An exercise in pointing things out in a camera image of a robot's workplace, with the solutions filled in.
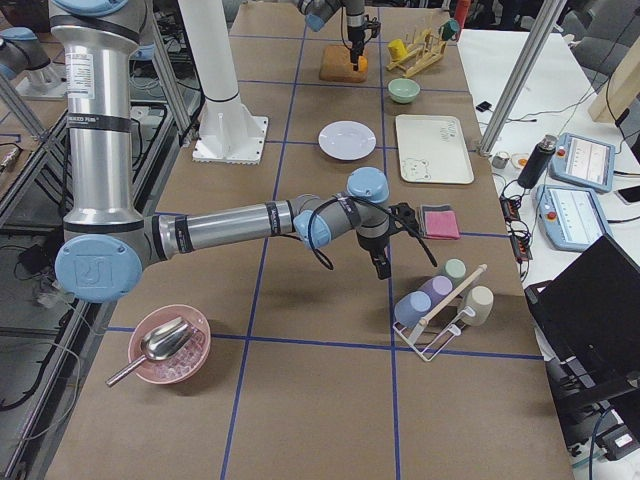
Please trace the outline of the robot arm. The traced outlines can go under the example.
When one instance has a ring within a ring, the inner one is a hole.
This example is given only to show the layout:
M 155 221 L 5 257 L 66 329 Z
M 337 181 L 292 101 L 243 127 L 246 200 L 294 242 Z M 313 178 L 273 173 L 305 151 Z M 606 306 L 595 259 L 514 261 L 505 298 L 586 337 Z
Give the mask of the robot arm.
M 365 31 L 367 18 L 365 2 L 357 0 L 297 0 L 293 1 L 296 9 L 304 16 L 306 25 L 314 32 L 319 32 L 337 13 L 346 15 L 347 47 L 350 63 L 354 70 L 359 69 L 360 57 L 365 48 Z
M 178 1 L 204 96 L 194 160 L 258 164 L 268 118 L 241 101 L 222 1 Z M 346 14 L 350 63 L 364 67 L 366 40 L 380 29 L 364 1 L 297 1 L 318 31 Z M 321 200 L 302 195 L 203 216 L 152 215 L 133 205 L 129 60 L 151 32 L 151 1 L 49 1 L 51 32 L 63 44 L 73 207 L 63 219 L 65 243 L 55 260 L 63 288 L 92 303 L 128 294 L 143 270 L 176 254 L 297 232 L 318 253 L 355 230 L 379 279 L 391 275 L 389 187 L 378 169 L 362 167 L 346 191 Z

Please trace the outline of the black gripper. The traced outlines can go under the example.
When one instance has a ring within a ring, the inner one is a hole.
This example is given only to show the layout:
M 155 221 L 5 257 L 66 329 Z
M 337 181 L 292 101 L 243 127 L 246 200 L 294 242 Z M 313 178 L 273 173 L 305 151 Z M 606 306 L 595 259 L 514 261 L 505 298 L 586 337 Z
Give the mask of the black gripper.
M 389 244 L 388 227 L 359 227 L 356 229 L 356 236 L 359 246 L 370 256 L 376 269 L 377 278 L 380 280 L 388 279 L 391 276 L 391 266 L 386 254 L 386 248 Z
M 365 34 L 362 27 L 347 28 L 348 41 L 350 42 L 350 62 L 358 63 L 364 52 Z

